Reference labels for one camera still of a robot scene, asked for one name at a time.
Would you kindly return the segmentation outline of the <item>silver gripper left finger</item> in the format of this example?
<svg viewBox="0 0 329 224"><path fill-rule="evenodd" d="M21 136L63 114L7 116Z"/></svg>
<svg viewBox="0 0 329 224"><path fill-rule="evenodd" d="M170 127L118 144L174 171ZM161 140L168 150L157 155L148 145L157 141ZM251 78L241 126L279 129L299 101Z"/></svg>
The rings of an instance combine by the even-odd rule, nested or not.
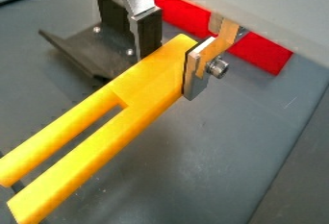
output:
<svg viewBox="0 0 329 224"><path fill-rule="evenodd" d="M154 0L122 2L136 39L137 57L141 60L162 45L162 10L156 6Z"/></svg>

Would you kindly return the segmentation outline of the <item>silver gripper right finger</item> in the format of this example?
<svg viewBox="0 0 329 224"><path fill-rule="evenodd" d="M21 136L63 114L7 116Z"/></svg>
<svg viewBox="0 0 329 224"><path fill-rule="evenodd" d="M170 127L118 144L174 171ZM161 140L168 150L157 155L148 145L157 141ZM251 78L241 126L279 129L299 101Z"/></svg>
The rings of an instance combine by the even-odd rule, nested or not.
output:
<svg viewBox="0 0 329 224"><path fill-rule="evenodd" d="M215 37L209 37L185 53L182 75L182 95L193 100L208 87L211 76L221 79L228 72L229 63L221 59L221 54L236 41L240 25L220 13L213 12L209 30Z"/></svg>

